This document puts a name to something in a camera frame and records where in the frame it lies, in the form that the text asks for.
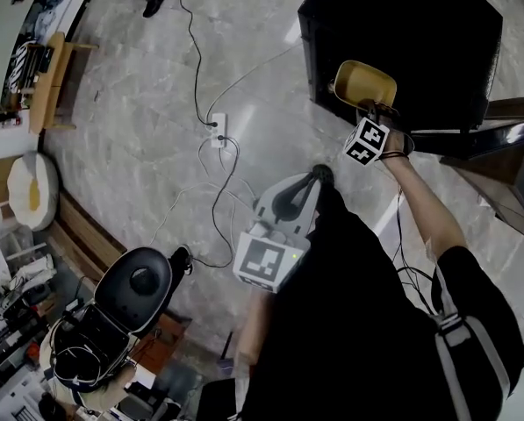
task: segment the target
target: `black shirt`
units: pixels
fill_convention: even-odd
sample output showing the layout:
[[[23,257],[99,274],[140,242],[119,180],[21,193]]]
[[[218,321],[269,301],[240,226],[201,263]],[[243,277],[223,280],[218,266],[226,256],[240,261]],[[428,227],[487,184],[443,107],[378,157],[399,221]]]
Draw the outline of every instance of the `black shirt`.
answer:
[[[338,197],[319,210],[311,250],[276,296],[243,419],[456,419],[434,321],[406,298],[378,238]],[[513,389],[524,346],[505,298],[467,249],[438,263],[461,315],[490,334]],[[432,299],[439,310],[436,276]],[[481,346],[458,348],[451,355],[472,419],[496,419],[501,390]]]

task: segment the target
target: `black shoe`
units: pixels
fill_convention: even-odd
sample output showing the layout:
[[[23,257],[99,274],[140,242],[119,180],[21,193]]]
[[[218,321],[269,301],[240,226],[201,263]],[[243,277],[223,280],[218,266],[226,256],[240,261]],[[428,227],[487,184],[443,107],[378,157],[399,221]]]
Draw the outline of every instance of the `black shoe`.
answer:
[[[322,184],[332,184],[332,186],[335,184],[334,172],[328,165],[315,165],[312,169],[312,174]]]
[[[162,2],[164,2],[164,0],[148,0],[147,8],[145,8],[145,11],[142,13],[142,17],[151,18],[154,14],[158,12],[160,7],[162,6]]]
[[[190,247],[187,245],[179,246],[170,257],[170,265],[180,268],[186,276],[193,273],[193,258],[191,257]]]

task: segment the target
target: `power strip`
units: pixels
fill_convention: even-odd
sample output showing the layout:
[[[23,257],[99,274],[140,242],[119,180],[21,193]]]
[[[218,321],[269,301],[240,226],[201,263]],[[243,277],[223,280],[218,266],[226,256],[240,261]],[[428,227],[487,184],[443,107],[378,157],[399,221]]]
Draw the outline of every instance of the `power strip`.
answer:
[[[218,112],[211,117],[211,122],[217,124],[211,127],[211,146],[213,148],[226,147],[226,117],[224,112]]]

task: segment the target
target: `marble floor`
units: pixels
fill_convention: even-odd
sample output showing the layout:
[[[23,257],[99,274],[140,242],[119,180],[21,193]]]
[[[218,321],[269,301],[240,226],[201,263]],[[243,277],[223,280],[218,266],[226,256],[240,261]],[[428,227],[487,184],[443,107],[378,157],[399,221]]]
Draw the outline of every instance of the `marble floor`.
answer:
[[[303,0],[184,0],[195,13],[193,32],[203,53],[198,99],[205,114],[213,99],[256,65],[255,72],[215,105],[229,117],[230,136],[240,142],[237,175],[256,195],[313,164],[330,164],[348,207],[374,227],[389,254],[398,245],[394,214],[398,187],[380,166],[358,168],[341,154],[351,125],[309,101],[297,9]],[[504,33],[492,98],[524,96],[524,0],[488,0],[504,16]],[[66,189],[127,247],[148,245],[178,194],[201,182],[221,184],[217,151],[197,150],[207,137],[198,123],[193,82],[198,57],[187,33],[189,15],[167,0],[152,19],[141,17],[142,0],[91,0],[75,39],[97,43],[83,69],[72,121],[75,131],[48,132],[45,149]],[[268,59],[287,51],[273,61]],[[222,160],[232,166],[233,148]],[[477,193],[437,158],[412,161],[462,224],[470,248],[524,315],[524,238],[500,223]],[[229,189],[246,205],[247,186]],[[153,245],[170,254],[187,243],[211,263],[229,258],[211,222],[217,190],[200,185],[181,194]],[[236,240],[251,212],[222,196],[220,229]],[[407,207],[402,207],[406,258],[430,270]],[[171,308],[192,318],[188,338],[220,352],[245,316],[250,288],[230,268],[196,266],[175,293]]]

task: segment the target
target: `wooden table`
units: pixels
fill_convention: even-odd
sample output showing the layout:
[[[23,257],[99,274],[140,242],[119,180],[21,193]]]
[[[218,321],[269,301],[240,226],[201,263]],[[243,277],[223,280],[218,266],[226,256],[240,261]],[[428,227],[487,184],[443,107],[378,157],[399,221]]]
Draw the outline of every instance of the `wooden table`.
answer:
[[[68,62],[73,51],[98,48],[94,45],[65,42],[64,32],[56,32],[51,36],[47,46],[54,49],[53,56],[46,73],[38,72],[39,79],[35,83],[30,107],[30,132],[35,134],[50,128],[71,130],[76,128],[74,125],[55,123],[55,112],[62,82],[67,73]]]

